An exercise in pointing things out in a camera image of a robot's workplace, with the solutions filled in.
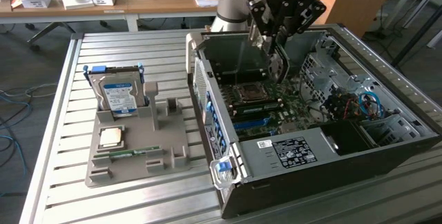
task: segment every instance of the office chair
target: office chair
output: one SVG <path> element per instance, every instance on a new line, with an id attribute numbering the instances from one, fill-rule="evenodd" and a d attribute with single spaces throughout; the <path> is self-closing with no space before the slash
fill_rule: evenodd
<path id="1" fill-rule="evenodd" d="M 103 27 L 109 26 L 109 23 L 106 21 L 99 21 L 99 24 Z M 38 52 L 40 50 L 40 46 L 34 44 L 43 36 L 46 36 L 57 27 L 65 27 L 73 34 L 75 33 L 75 30 L 73 29 L 73 27 L 69 25 L 69 23 L 66 22 L 52 22 L 50 25 L 47 25 L 47 27 L 36 34 L 34 35 L 34 37 L 27 41 L 27 43 L 30 44 L 30 49 L 34 52 Z M 26 24 L 26 28 L 28 30 L 35 30 L 35 25 L 27 23 Z"/>

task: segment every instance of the floor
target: floor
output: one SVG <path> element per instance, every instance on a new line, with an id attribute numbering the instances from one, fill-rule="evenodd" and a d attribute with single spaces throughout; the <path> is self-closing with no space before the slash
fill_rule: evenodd
<path id="1" fill-rule="evenodd" d="M 389 0 L 384 12 L 392 11 L 394 4 L 398 0 Z M 389 45 L 392 39 L 394 41 L 389 46 L 389 52 L 392 56 L 396 56 L 405 44 L 416 34 L 420 27 L 424 25 L 426 19 L 433 14 L 436 8 L 428 7 L 424 13 L 418 16 L 409 29 L 402 31 L 404 36 L 389 36 L 385 40 L 368 41 L 373 49 L 382 53 L 384 46 Z M 154 19 L 146 20 L 145 24 L 151 29 L 181 29 L 181 18 Z M 187 24 L 191 28 L 201 28 L 211 23 L 209 18 L 193 18 L 187 19 Z M 99 22 L 78 22 L 70 24 L 78 32 L 87 33 L 103 33 L 103 32 L 125 32 L 127 31 L 126 21 L 109 21 L 110 26 L 102 27 Z M 46 24 L 35 25 L 38 30 L 44 28 Z M 440 68 L 442 66 L 441 61 L 441 49 L 442 42 L 436 49 L 424 47 L 424 44 L 433 38 L 433 36 L 442 29 L 442 20 L 440 20 L 432 30 L 421 39 L 416 48 L 409 53 L 418 53 L 409 59 L 408 63 L 401 66 L 405 75 L 416 83 L 416 85 L 426 92 L 426 94 L 442 104 L 442 73 Z M 0 35 L 0 89 L 7 90 L 10 88 L 24 87 L 30 88 L 44 83 L 52 83 L 58 81 L 62 71 L 63 60 L 70 42 L 70 33 L 66 29 L 58 28 L 48 36 L 46 36 L 36 44 L 40 45 L 42 51 L 32 52 L 27 49 L 26 40 L 36 33 L 36 31 L 26 29 L 23 24 L 18 24 L 14 30 L 8 34 Z M 384 53 L 386 59 L 392 59 L 388 53 Z M 38 92 L 44 94 L 52 91 L 55 88 L 47 88 L 44 91 Z M 16 101 L 27 101 L 27 98 L 15 98 Z M 23 153 L 30 168 L 30 173 L 23 177 L 23 164 L 19 155 L 16 154 L 12 160 L 0 167 L 0 192 L 16 192 L 23 196 L 0 197 L 0 223 L 10 224 L 18 223 L 23 204 L 26 200 L 26 192 L 31 181 L 32 170 L 38 158 L 39 146 L 44 134 L 47 118 L 50 115 L 52 104 L 52 97 L 32 99 L 32 113 L 28 118 L 24 119 L 16 126 L 12 127 L 18 140 L 23 147 Z M 0 100 L 0 117 L 10 117 L 19 109 L 20 105 L 7 103 Z M 7 131 L 0 129 L 0 135 L 8 135 Z M 0 162 L 7 157 L 7 152 L 0 153 Z"/>

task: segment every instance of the cpu chip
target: cpu chip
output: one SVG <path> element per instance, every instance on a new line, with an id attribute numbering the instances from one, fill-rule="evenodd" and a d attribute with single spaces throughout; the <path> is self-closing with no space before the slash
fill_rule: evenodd
<path id="1" fill-rule="evenodd" d="M 254 102 L 269 99 L 266 89 L 261 83 L 245 83 L 237 86 L 243 102 Z"/>

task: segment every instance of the red cable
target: red cable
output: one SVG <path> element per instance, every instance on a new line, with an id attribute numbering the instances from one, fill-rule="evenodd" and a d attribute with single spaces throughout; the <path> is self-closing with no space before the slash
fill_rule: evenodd
<path id="1" fill-rule="evenodd" d="M 353 99 L 349 99 L 349 101 L 348 101 L 346 111 L 345 111 L 345 119 L 348 118 L 349 104 L 350 104 L 350 101 L 352 101 L 352 100 L 353 100 Z"/>

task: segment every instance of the robotic arm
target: robotic arm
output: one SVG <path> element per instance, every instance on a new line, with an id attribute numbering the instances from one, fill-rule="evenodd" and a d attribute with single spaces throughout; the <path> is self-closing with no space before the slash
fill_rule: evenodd
<path id="1" fill-rule="evenodd" d="M 326 11 L 320 0 L 249 0 L 253 16 L 250 41 L 265 52 L 269 72 L 281 83 L 289 70 L 289 62 L 277 44 L 282 47 L 289 37 L 302 34 Z"/>
<path id="2" fill-rule="evenodd" d="M 253 17 L 249 39 L 263 51 L 269 72 L 280 83 L 289 70 L 289 61 L 281 47 L 294 34 L 310 27 L 326 6 L 320 0 L 219 0 L 213 32 L 247 29 Z"/>

